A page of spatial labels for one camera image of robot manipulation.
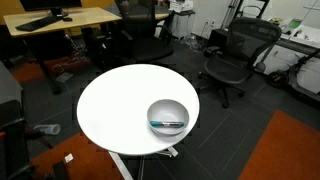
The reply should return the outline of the teal and black marker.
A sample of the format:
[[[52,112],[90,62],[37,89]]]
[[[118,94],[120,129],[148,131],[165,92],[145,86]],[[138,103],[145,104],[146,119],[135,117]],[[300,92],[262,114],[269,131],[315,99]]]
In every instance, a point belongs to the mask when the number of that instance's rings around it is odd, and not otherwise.
[[[152,127],[172,127],[180,128],[184,126],[184,122],[162,122],[162,121],[150,121]]]

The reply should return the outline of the grey bowl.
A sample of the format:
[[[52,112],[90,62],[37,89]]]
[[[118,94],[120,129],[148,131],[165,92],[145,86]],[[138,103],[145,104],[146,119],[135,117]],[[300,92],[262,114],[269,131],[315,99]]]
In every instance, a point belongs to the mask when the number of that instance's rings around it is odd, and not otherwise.
[[[147,111],[147,120],[149,127],[155,133],[173,136],[185,130],[189,124],[189,112],[184,105],[175,100],[162,99],[150,105]],[[150,121],[184,122],[184,126],[180,128],[152,127]]]

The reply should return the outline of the white round table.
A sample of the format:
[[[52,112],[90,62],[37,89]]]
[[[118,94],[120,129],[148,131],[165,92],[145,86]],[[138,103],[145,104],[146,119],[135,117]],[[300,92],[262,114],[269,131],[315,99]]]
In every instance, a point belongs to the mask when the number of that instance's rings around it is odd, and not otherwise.
[[[189,124],[177,135],[155,133],[147,111],[158,100],[175,100],[189,112]],[[77,103],[82,132],[99,147],[140,158],[138,180],[145,178],[146,157],[167,152],[192,131],[200,113],[199,97],[179,73],[157,65],[132,64],[109,70],[87,85]]]

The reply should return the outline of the black mesh office chair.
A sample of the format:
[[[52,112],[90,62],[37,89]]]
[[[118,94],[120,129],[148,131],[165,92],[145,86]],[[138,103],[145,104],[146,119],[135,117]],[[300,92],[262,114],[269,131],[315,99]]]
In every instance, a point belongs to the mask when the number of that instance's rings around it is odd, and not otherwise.
[[[243,97],[245,91],[239,84],[252,76],[257,57],[274,45],[281,34],[277,25],[257,18],[236,18],[229,24],[225,43],[214,48],[214,55],[204,63],[205,71],[198,75],[214,81],[222,90],[223,108],[230,105],[226,88],[237,90]]]

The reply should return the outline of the white printer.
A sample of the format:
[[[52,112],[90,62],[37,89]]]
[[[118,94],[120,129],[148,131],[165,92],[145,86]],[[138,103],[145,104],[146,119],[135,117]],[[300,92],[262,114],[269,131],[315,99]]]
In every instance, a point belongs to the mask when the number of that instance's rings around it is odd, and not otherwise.
[[[175,12],[189,11],[193,9],[192,0],[169,0],[169,9]]]

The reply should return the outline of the wooden desk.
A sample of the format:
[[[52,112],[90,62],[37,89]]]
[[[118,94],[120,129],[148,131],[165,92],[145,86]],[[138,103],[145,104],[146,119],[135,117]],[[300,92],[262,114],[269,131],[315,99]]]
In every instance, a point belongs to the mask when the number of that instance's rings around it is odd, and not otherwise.
[[[120,17],[100,7],[91,8],[51,8],[49,12],[5,15],[5,25],[14,38],[21,38],[36,62],[40,65],[53,94],[61,92],[45,61],[68,56],[72,46],[65,38],[65,31],[71,28],[90,27],[119,21]]]

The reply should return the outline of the clear plastic bottle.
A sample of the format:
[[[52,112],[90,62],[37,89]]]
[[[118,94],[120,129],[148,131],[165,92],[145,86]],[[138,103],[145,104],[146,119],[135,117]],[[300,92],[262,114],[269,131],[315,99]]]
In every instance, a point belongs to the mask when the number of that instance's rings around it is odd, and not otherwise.
[[[59,124],[42,124],[34,126],[33,129],[45,135],[58,135],[61,126]]]

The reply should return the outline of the small white card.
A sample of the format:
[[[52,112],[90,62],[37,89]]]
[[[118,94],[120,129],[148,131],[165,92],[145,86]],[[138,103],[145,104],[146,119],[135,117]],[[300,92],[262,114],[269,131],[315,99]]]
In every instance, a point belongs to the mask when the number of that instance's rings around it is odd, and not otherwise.
[[[70,153],[67,156],[64,157],[65,163],[69,163],[73,160],[73,155]]]

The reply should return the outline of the black computer mouse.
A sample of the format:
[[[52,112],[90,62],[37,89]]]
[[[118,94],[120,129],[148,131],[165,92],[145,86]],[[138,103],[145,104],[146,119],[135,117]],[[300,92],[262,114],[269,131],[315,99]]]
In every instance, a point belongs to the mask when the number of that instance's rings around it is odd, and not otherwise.
[[[63,21],[64,21],[64,22],[72,22],[73,19],[70,18],[70,17],[65,17],[65,18],[63,18]]]

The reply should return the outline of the black electric scooter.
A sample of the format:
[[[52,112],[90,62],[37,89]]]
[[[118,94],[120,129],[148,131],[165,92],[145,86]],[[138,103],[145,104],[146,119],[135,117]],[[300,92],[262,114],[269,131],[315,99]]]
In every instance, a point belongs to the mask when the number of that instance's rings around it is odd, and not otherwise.
[[[276,88],[284,88],[287,85],[290,85],[294,90],[297,92],[308,96],[309,98],[320,101],[320,94],[316,94],[298,84],[298,73],[301,67],[309,61],[311,58],[315,57],[317,54],[320,53],[320,48],[317,48],[314,52],[309,55],[301,57],[296,64],[293,64],[289,67],[288,70],[277,70],[270,73],[267,78],[266,82]]]

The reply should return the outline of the black monitor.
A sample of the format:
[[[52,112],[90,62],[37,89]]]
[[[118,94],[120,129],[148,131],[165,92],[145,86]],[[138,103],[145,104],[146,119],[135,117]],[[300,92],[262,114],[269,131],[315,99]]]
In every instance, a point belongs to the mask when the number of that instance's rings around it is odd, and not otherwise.
[[[81,7],[81,0],[19,0],[25,11],[50,10],[53,16],[64,17],[63,8]]]

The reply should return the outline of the black keyboard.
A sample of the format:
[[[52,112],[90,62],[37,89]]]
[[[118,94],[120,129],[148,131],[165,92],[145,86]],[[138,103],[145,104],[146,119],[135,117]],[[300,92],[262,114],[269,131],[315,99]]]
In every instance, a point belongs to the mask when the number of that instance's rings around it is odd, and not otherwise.
[[[16,26],[16,29],[19,31],[32,32],[61,20],[62,20],[62,17],[47,16],[35,21],[31,21],[31,22]]]

